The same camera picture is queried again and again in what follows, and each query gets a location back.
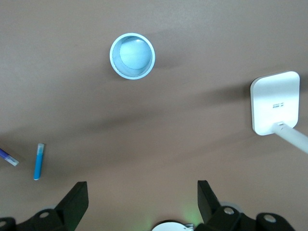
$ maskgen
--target purple marker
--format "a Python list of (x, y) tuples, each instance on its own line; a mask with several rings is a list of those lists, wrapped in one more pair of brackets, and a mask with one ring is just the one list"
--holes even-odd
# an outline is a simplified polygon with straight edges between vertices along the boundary
[(13, 157), (11, 157), (9, 154), (7, 154), (5, 151), (3, 151), (1, 148), (0, 148), (0, 156), (14, 166), (18, 165), (18, 163), (19, 163), (19, 161), (17, 161)]

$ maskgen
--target blue marker body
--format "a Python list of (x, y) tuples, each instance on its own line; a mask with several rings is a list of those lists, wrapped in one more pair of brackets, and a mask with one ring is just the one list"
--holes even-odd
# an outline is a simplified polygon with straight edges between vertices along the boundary
[(18, 161), (16, 159), (14, 159), (13, 157), (11, 157), (9, 154), (7, 154), (5, 151), (3, 151), (2, 149), (0, 149), (0, 156), (5, 159), (7, 162), (9, 162), (10, 164), (16, 166), (18, 165)]
[(34, 180), (38, 180), (40, 178), (40, 171), (42, 169), (42, 162), (43, 162), (43, 153), (44, 153), (44, 144), (39, 143), (38, 144), (38, 152), (37, 152), (37, 160), (35, 163), (35, 169), (34, 169)]

